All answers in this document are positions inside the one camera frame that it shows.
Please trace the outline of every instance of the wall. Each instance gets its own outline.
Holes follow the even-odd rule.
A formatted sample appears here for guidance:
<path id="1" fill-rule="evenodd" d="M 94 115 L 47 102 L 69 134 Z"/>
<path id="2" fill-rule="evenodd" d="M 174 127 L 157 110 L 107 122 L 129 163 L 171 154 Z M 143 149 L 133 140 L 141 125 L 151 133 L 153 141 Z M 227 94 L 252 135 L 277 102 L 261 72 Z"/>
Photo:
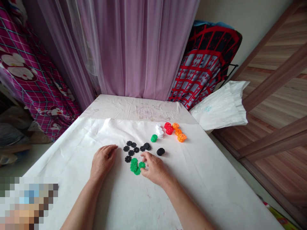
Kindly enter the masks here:
<path id="1" fill-rule="evenodd" d="M 242 34 L 232 64 L 241 65 L 292 0 L 201 0 L 196 20 L 222 21 Z"/>

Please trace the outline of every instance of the sheer curtain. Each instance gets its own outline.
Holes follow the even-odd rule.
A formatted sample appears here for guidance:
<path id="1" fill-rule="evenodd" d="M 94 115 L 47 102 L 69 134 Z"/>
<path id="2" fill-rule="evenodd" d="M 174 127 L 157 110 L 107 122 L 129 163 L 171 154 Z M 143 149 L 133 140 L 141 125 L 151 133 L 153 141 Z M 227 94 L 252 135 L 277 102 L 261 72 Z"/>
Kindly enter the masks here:
<path id="1" fill-rule="evenodd" d="M 199 0 L 38 3 L 85 109 L 94 90 L 166 100 Z"/>

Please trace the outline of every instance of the wooden door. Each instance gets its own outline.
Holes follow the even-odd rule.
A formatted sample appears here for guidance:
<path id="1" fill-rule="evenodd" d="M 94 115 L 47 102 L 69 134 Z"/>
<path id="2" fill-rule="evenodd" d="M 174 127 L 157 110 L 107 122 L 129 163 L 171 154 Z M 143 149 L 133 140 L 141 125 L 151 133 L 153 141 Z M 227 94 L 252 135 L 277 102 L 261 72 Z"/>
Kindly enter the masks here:
<path id="1" fill-rule="evenodd" d="M 307 228 L 307 2 L 294 1 L 232 77 L 248 124 L 213 134 Z"/>

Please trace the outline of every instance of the right hand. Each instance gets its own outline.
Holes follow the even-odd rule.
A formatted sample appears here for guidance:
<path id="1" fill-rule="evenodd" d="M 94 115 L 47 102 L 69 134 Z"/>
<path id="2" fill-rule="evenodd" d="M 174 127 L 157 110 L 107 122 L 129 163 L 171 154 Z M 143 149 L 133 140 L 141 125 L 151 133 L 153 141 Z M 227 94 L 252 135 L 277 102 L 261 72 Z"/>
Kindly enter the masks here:
<path id="1" fill-rule="evenodd" d="M 147 177 L 161 187 L 172 181 L 172 176 L 167 172 L 160 158 L 152 155 L 150 152 L 143 152 L 141 156 L 143 157 L 142 162 L 147 161 L 148 166 L 148 170 L 141 168 L 141 173 L 144 177 Z"/>

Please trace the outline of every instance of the red and black fabric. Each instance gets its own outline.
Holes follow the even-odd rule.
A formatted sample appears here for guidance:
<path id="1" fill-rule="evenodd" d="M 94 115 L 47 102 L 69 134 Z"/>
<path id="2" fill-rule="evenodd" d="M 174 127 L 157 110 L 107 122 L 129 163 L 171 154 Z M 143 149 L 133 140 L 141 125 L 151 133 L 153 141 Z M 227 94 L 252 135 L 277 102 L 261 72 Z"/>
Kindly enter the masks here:
<path id="1" fill-rule="evenodd" d="M 241 41 L 242 35 L 233 29 L 192 27 L 168 101 L 178 101 L 189 110 L 210 95 L 227 76 Z"/>

